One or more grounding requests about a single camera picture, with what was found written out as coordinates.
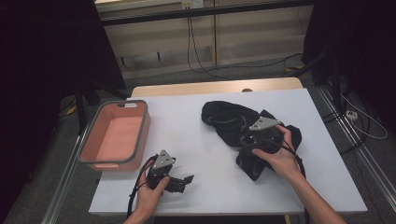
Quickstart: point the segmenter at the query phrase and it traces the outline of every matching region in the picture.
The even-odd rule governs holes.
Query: white cable
[[[384,132],[385,132],[385,136],[378,137],[378,136],[373,136],[373,135],[370,135],[370,134],[366,133],[366,132],[362,131],[361,129],[359,129],[359,128],[355,125],[355,123],[353,122],[353,120],[351,119],[350,121],[351,121],[353,127],[354,127],[356,130],[358,130],[358,131],[361,132],[361,133],[366,134],[366,135],[369,136],[369,137],[375,138],[375,139],[384,139],[384,138],[388,137],[388,131],[387,131],[387,129],[384,128],[384,126],[382,126],[378,121],[376,121],[375,119],[373,119],[372,117],[370,117],[369,115],[367,115],[366,113],[364,113],[363,111],[361,111],[360,109],[358,109],[356,106],[354,106],[352,103],[350,103],[350,102],[348,101],[348,99],[347,99],[343,94],[340,94],[340,95],[344,98],[344,100],[346,100],[350,105],[352,105],[353,108],[355,108],[356,110],[358,110],[359,112],[361,112],[361,113],[362,113],[363,115],[365,115],[368,119],[371,119],[371,120],[374,121],[379,127],[381,127],[382,130],[384,130]]]

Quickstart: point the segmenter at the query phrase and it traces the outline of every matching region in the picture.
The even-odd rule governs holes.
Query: forearm
[[[123,224],[144,224],[149,219],[149,215],[135,211]]]
[[[346,223],[305,180],[301,173],[287,177],[315,223]]]

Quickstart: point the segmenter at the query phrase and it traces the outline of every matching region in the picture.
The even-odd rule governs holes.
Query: person's right hand
[[[283,133],[284,141],[282,145],[284,147],[290,147],[290,149],[294,151],[294,147],[291,144],[291,131],[280,125],[276,125],[276,127]],[[274,170],[285,178],[289,178],[291,175],[294,175],[295,172],[300,173],[294,155],[283,147],[274,154],[266,153],[257,148],[253,149],[252,152],[263,160],[268,161]]]

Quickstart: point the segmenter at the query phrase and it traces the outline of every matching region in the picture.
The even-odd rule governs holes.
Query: white table
[[[273,215],[302,213],[289,183],[269,169],[251,181],[235,164],[237,151],[201,121],[205,102],[222,100],[258,112],[266,109],[300,128],[297,153],[308,181],[338,212],[367,208],[339,156],[307,90],[137,97],[148,103],[152,121],[143,161],[166,149],[177,158],[170,175],[195,175],[183,194],[165,192],[155,216]],[[90,213],[125,214],[137,172],[103,173]]]

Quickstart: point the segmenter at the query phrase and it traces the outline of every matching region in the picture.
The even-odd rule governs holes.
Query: gray floor
[[[264,62],[243,63],[243,65],[262,65]],[[299,57],[287,60],[287,66],[301,65]],[[265,77],[281,77],[284,75],[284,64],[279,63],[273,66],[261,68],[224,68],[211,71],[210,76],[206,73],[194,73],[192,71],[175,72],[172,74],[162,74],[152,77],[138,77],[125,80],[128,85],[128,92],[136,86],[156,85],[169,83],[204,82],[225,79],[253,79]],[[325,116],[331,112],[321,97],[319,90],[321,87],[314,86],[309,74],[301,77],[305,88],[308,89],[320,115]],[[101,93],[103,101],[110,100],[110,95]],[[359,97],[351,94],[354,103],[361,106]],[[71,98],[65,98],[63,104],[67,104]],[[94,113],[96,106],[85,106],[88,114]],[[346,135],[341,130],[336,121],[326,124],[328,131],[336,144],[342,151],[351,146]],[[370,133],[382,135],[381,129],[372,124]],[[40,223],[50,204],[51,197],[61,180],[64,167],[68,163],[76,139],[78,137],[78,117],[77,114],[62,117],[59,119],[56,132],[51,138],[47,156],[41,162],[39,169],[33,175],[33,181],[26,184],[20,198],[14,203],[12,210],[8,214],[5,223]],[[396,135],[389,133],[389,137],[384,140],[367,138],[366,145],[378,162],[389,180],[394,184],[396,181]],[[361,214],[344,215],[348,223],[395,223],[396,213],[389,205],[387,198],[375,183],[371,174],[362,163],[355,152],[348,153],[343,157],[346,167],[354,179],[363,200],[369,211]],[[88,214],[92,193],[96,189],[96,180],[100,174],[87,169],[85,165],[78,164],[75,176],[67,192],[64,206],[60,211],[58,223],[121,223],[124,217],[98,217]],[[291,216],[292,223],[304,223],[303,216]]]

